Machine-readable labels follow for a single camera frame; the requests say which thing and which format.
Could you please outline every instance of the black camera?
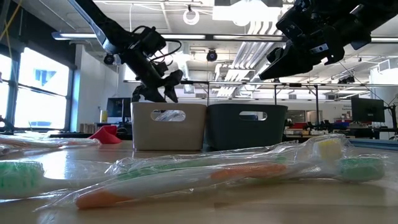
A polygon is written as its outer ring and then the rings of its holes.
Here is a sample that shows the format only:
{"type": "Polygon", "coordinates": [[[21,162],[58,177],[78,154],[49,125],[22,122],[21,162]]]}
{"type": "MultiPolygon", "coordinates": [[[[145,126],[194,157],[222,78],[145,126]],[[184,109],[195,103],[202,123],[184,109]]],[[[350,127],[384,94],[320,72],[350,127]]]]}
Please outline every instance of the black camera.
{"type": "Polygon", "coordinates": [[[104,58],[104,63],[106,65],[113,65],[114,63],[114,56],[113,54],[106,54],[105,58],[104,58]]]}
{"type": "Polygon", "coordinates": [[[207,53],[207,58],[206,59],[207,59],[208,62],[216,61],[217,60],[216,50],[214,50],[214,49],[209,50],[209,52],[207,53]]]}

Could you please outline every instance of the bin handle hole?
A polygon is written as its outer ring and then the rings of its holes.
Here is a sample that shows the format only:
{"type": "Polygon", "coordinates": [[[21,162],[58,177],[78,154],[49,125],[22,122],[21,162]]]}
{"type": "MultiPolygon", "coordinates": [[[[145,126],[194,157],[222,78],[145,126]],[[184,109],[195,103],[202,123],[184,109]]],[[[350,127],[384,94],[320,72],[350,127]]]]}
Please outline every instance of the bin handle hole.
{"type": "Polygon", "coordinates": [[[154,110],[150,117],[154,121],[182,122],[185,120],[186,115],[184,111],[180,110],[154,110]]]}
{"type": "Polygon", "coordinates": [[[242,111],[239,118],[243,121],[265,121],[268,114],[262,111],[242,111]]]}

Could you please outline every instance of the beige plastic bin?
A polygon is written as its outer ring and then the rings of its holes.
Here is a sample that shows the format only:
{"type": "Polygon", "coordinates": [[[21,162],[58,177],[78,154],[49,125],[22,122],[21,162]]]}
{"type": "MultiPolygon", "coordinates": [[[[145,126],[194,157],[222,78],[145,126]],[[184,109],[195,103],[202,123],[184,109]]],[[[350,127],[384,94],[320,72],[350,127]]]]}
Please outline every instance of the beige plastic bin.
{"type": "Polygon", "coordinates": [[[200,151],[206,106],[187,103],[131,103],[134,148],[139,151],[200,151]],[[180,110],[183,121],[154,121],[154,110],[180,110]]]}

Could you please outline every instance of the table surface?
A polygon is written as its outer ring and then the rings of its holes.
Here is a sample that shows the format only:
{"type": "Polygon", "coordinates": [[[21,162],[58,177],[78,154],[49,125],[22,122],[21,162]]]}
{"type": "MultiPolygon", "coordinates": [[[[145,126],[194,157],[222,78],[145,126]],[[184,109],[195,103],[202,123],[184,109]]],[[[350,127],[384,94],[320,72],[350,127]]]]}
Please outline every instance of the table surface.
{"type": "MultiPolygon", "coordinates": [[[[371,151],[358,149],[358,153],[367,152],[371,151]]],[[[380,153],[398,157],[394,151],[380,153]]],[[[172,152],[135,152],[134,157],[166,154],[172,152]]],[[[131,141],[102,145],[99,149],[88,147],[44,154],[11,154],[1,159],[29,158],[41,161],[47,167],[70,167],[65,165],[69,159],[114,162],[129,156],[132,156],[131,141]]],[[[0,223],[380,224],[396,223],[398,219],[398,187],[389,182],[355,185],[313,180],[281,185],[257,184],[152,198],[111,208],[84,211],[57,208],[34,212],[49,200],[46,197],[0,200],[0,223]]]]}

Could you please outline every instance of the plastic bag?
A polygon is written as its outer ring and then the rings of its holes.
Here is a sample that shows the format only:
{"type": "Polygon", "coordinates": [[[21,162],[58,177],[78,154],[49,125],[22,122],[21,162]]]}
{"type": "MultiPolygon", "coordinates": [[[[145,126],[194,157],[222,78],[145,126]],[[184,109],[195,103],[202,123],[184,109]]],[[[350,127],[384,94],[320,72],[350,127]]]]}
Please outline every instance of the plastic bag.
{"type": "Polygon", "coordinates": [[[0,161],[0,200],[50,195],[78,190],[114,177],[104,174],[106,162],[66,160],[0,161]]]}
{"type": "Polygon", "coordinates": [[[131,160],[136,164],[126,166],[125,174],[68,194],[45,207],[103,207],[250,178],[328,178],[367,182],[384,177],[385,157],[351,157],[351,147],[344,135],[330,134],[311,138],[303,144],[279,144],[270,151],[256,148],[173,159],[158,157],[150,163],[146,163],[148,160],[131,160]]]}
{"type": "Polygon", "coordinates": [[[215,151],[215,152],[205,152],[200,154],[182,154],[182,155],[167,155],[160,157],[153,157],[147,159],[135,159],[133,157],[127,157],[121,160],[116,161],[107,171],[107,174],[115,175],[115,174],[123,174],[134,169],[143,169],[145,167],[152,166],[162,166],[166,164],[176,164],[180,162],[191,161],[193,159],[200,159],[204,157],[223,157],[226,154],[235,154],[239,153],[239,155],[251,155],[258,152],[268,152],[274,149],[284,149],[287,146],[296,146],[296,141],[288,141],[280,144],[276,144],[273,146],[266,147],[254,147],[247,149],[235,149],[228,151],[215,151]]]}
{"type": "Polygon", "coordinates": [[[0,135],[0,156],[16,151],[57,150],[66,147],[100,146],[97,139],[37,138],[28,136],[0,135]]]}
{"type": "Polygon", "coordinates": [[[168,110],[156,117],[156,121],[183,121],[185,113],[179,110],[168,110]]]}

